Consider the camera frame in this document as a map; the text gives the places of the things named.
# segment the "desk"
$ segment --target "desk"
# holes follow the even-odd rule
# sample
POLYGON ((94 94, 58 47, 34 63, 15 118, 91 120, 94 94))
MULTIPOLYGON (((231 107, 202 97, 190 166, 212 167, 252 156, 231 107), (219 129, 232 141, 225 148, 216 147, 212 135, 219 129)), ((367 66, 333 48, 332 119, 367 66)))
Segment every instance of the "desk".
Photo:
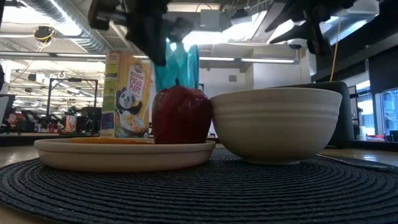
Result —
MULTIPOLYGON (((398 166, 398 152, 370 151, 360 149, 324 149, 321 154, 328 156, 364 159, 398 166)), ((0 147, 0 167, 37 157, 38 153, 33 146, 0 147)), ((21 213, 0 205, 0 223, 47 224, 53 222, 46 222, 45 220, 41 220, 31 215, 27 215, 25 213, 21 213)))

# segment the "window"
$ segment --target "window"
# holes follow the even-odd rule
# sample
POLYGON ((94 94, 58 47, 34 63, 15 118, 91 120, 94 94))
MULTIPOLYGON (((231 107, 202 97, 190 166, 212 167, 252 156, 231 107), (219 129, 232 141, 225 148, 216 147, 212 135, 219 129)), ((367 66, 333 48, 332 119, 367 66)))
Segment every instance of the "window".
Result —
POLYGON ((382 93, 384 132, 398 130, 398 89, 382 93))
POLYGON ((359 123, 361 126, 365 127, 365 133, 367 135, 375 135, 373 98, 372 94, 370 94, 370 86, 369 80, 356 85, 356 91, 359 95, 357 99, 358 108, 362 109, 362 112, 359 113, 359 123))

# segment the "blue plastic bag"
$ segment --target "blue plastic bag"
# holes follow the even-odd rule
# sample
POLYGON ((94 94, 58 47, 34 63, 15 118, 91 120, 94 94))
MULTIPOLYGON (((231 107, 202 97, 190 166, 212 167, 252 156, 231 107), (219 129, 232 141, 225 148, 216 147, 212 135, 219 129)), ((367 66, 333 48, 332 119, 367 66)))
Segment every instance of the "blue plastic bag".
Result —
POLYGON ((197 45, 185 50, 184 45, 167 42, 166 66, 155 65, 156 92, 176 85, 198 88, 199 82, 199 48, 197 45))

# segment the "wall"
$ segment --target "wall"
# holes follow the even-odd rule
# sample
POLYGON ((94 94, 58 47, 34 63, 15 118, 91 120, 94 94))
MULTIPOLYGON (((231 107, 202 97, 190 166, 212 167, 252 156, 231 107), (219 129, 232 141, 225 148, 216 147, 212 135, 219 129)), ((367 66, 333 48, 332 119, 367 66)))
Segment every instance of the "wall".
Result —
POLYGON ((297 85, 311 82, 312 60, 308 51, 301 64, 254 63, 254 88, 271 88, 285 85, 297 85))
POLYGON ((254 89, 254 66, 250 65, 245 74, 245 89, 252 90, 254 89))
MULTIPOLYGON (((223 93, 245 89, 245 73, 240 73, 237 68, 211 68, 199 70, 199 83, 205 84, 205 94, 208 98, 223 93), (237 82, 229 82, 229 76, 236 75, 237 82)), ((209 132, 216 133, 213 123, 209 132)))
POLYGON ((299 65, 255 63, 253 66, 255 89, 301 83, 299 65))

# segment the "dark woven placemat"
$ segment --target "dark woven placemat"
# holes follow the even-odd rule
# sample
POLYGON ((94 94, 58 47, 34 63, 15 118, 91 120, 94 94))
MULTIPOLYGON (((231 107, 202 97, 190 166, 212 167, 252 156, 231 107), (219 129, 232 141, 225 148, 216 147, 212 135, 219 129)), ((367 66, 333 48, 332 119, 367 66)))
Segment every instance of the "dark woven placemat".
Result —
POLYGON ((0 170, 0 201, 67 223, 398 223, 398 175, 309 159, 262 166, 217 149, 206 164, 141 174, 0 170))

